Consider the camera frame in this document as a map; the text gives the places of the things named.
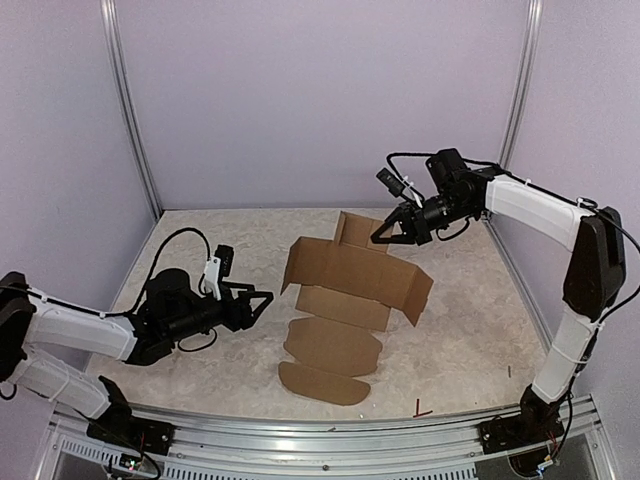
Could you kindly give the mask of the brown cardboard box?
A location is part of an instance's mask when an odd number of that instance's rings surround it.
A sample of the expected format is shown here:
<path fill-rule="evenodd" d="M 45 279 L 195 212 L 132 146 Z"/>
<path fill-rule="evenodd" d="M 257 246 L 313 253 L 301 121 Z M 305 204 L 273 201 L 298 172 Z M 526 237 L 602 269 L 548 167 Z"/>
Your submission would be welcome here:
<path fill-rule="evenodd" d="M 392 311 L 418 324 L 434 281 L 390 245 L 371 242 L 382 222 L 341 212 L 333 238 L 301 236 L 290 247 L 282 286 L 298 286 L 300 315 L 283 343 L 290 358 L 278 365 L 289 392 L 338 406 L 363 402 Z"/>

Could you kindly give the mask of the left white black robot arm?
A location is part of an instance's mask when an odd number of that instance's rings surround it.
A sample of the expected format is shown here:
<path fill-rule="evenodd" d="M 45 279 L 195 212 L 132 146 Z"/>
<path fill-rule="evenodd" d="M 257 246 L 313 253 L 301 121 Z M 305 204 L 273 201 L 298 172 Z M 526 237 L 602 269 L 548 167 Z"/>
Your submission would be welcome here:
<path fill-rule="evenodd" d="M 49 401 L 64 404 L 88 421 L 89 437 L 139 453 L 165 455 L 174 425 L 137 417 L 117 384 L 90 376 L 41 350 L 65 346 L 146 367 L 170 355 L 182 340 L 218 326 L 231 332 L 254 326 L 273 301 L 251 284 L 220 281 L 205 294 L 189 275 L 165 269 L 148 280 L 134 313 L 96 312 L 30 289 L 10 272 L 1 280 L 1 379 Z"/>

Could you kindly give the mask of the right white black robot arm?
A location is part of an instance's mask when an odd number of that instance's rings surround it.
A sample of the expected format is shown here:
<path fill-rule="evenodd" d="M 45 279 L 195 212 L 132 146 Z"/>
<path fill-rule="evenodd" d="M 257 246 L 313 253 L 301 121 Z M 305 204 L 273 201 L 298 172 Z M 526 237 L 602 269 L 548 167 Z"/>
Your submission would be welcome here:
<path fill-rule="evenodd" d="M 627 279 L 625 247 L 636 242 L 619 212 L 586 197 L 569 199 L 499 163 L 468 159 L 455 148 L 392 152 L 376 177 L 401 201 L 372 234 L 377 244 L 445 241 L 443 233 L 453 223 L 488 219 L 528 229 L 560 259 L 558 267 L 543 263 L 544 272 L 554 273 L 558 290 L 558 318 L 544 360 L 518 411 L 478 426 L 486 454 L 536 449 L 544 460 L 554 460 L 572 427 L 561 408 L 573 405 L 574 384 L 607 319 L 637 296 L 619 296 Z"/>

